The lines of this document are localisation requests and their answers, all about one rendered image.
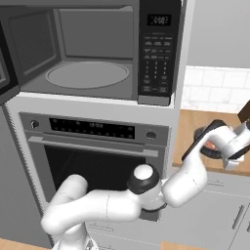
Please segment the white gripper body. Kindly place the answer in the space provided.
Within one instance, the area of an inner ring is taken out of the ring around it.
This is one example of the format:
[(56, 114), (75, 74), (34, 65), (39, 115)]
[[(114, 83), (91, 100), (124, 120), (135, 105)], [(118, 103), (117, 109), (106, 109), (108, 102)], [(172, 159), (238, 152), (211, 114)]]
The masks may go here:
[(224, 159), (224, 169), (225, 170), (234, 170), (240, 163), (244, 161), (243, 157), (238, 159)]

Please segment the grey cupboard door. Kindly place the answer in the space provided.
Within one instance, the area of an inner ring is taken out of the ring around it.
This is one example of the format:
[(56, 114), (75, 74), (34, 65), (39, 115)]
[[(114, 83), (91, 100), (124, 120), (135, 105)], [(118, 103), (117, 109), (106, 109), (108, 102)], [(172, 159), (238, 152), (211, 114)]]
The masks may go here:
[[(163, 239), (207, 250), (229, 250), (248, 204), (246, 196), (202, 191), (182, 207), (167, 206), (162, 211)], [(244, 211), (236, 229), (232, 229), (241, 205)]]
[(250, 216), (245, 216), (229, 247), (229, 250), (250, 250), (250, 232), (247, 232)]

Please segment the black glass oven door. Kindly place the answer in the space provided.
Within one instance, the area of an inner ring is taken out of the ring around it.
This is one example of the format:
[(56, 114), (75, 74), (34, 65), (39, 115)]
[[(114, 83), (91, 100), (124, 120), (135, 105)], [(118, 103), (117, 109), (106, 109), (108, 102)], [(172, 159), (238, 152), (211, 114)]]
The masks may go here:
[[(58, 138), (57, 136), (35, 137)], [(76, 139), (59, 137), (65, 138), (67, 142)], [(72, 174), (85, 178), (88, 182), (88, 190), (125, 190), (134, 169), (141, 164), (149, 164), (158, 173), (163, 172), (165, 146), (115, 143), (158, 149), (159, 155), (143, 157), (60, 146), (43, 146), (28, 142), (45, 200), (50, 201), (63, 181)]]

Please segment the grey microwave turntable plate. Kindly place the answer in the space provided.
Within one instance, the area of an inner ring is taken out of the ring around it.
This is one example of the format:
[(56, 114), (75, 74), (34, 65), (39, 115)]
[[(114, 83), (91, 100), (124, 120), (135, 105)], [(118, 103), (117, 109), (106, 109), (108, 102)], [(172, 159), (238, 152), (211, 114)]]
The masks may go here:
[(130, 74), (127, 67), (112, 62), (71, 62), (50, 69), (46, 80), (71, 89), (95, 89), (117, 84)]

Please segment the grey microwave oven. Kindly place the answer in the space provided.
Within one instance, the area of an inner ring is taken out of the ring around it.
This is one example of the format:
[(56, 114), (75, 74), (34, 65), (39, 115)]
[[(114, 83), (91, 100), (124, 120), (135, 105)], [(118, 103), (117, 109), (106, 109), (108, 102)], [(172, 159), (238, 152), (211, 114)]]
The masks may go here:
[[(181, 0), (0, 0), (20, 92), (167, 105), (175, 91)], [(46, 80), (59, 65), (121, 64), (114, 85), (71, 89)]]

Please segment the black microwave door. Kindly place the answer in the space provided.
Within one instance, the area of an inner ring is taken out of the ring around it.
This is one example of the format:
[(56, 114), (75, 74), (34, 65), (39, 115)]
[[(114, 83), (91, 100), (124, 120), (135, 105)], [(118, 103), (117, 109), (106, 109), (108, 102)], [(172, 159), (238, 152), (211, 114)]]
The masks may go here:
[(0, 22), (0, 105), (16, 96), (20, 90), (3, 26)]

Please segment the grey drawer front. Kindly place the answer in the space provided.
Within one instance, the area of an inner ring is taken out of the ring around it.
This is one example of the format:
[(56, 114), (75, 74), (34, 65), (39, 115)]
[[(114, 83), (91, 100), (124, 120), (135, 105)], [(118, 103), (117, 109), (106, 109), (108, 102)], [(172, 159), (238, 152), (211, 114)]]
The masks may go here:
[(219, 180), (221, 183), (224, 183), (224, 187), (214, 187), (207, 186), (205, 190), (214, 191), (232, 195), (239, 196), (247, 196), (250, 197), (250, 177), (224, 174), (224, 173), (216, 173), (216, 172), (208, 172), (208, 182)]

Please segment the dark brown block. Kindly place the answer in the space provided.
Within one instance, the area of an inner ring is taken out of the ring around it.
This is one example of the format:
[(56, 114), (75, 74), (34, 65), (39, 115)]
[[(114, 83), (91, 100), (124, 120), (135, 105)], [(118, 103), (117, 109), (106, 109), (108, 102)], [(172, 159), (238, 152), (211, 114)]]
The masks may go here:
[(237, 114), (238, 119), (241, 123), (250, 119), (250, 100), (248, 103), (242, 108), (242, 110)]

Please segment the white drawer front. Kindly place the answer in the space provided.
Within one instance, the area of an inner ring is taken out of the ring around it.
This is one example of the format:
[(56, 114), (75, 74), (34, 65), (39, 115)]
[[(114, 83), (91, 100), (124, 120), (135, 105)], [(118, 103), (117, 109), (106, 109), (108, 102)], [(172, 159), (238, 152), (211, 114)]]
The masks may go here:
[[(91, 229), (89, 224), (110, 227), (113, 231)], [(142, 220), (119, 224), (90, 222), (86, 227), (100, 250), (160, 250), (161, 233), (154, 223)]]

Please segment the white oven housing cabinet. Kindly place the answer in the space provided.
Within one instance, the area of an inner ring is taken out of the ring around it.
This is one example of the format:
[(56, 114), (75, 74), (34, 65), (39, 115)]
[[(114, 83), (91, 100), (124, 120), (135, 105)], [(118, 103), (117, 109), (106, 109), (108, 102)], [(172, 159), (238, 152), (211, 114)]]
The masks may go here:
[(31, 151), (28, 148), (27, 142), (24, 140), (24, 129), (21, 127), (19, 119), (20, 111), (31, 113), (44, 112), (48, 114), (57, 114), (59, 116), (67, 115), (70, 117), (85, 117), (91, 119), (99, 118), (103, 121), (128, 121), (146, 125), (170, 125), (172, 131), (168, 148), (170, 152), (174, 151), (195, 7), (195, 0), (182, 1), (182, 41), (179, 45), (180, 59), (177, 63), (178, 70), (175, 74), (177, 90), (174, 100), (168, 107), (139, 104), (135, 101), (122, 101), (117, 99), (33, 94), (27, 92), (21, 92), (13, 99), (7, 101), (4, 107), (6, 118), (13, 128), (16, 141), (19, 144), (23, 165), (25, 167), (25, 174), (40, 213), (45, 211), (48, 202), (44, 197), (44, 191), (35, 170), (35, 163), (31, 157)]

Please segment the steel wall oven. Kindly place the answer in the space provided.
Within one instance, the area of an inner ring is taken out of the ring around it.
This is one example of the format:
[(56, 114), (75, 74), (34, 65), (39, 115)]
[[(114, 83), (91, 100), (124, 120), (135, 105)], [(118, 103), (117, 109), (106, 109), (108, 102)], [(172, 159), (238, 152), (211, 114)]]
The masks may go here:
[[(126, 144), (165, 146), (166, 155), (169, 134), (169, 128), (166, 126), (91, 120), (87, 118), (62, 117), (25, 112), (20, 114), (20, 118), (27, 144), (31, 136), (63, 136)], [(30, 126), (32, 120), (38, 121), (39, 126), (32, 129)], [(146, 137), (146, 133), (149, 131), (156, 134), (154, 140)]]

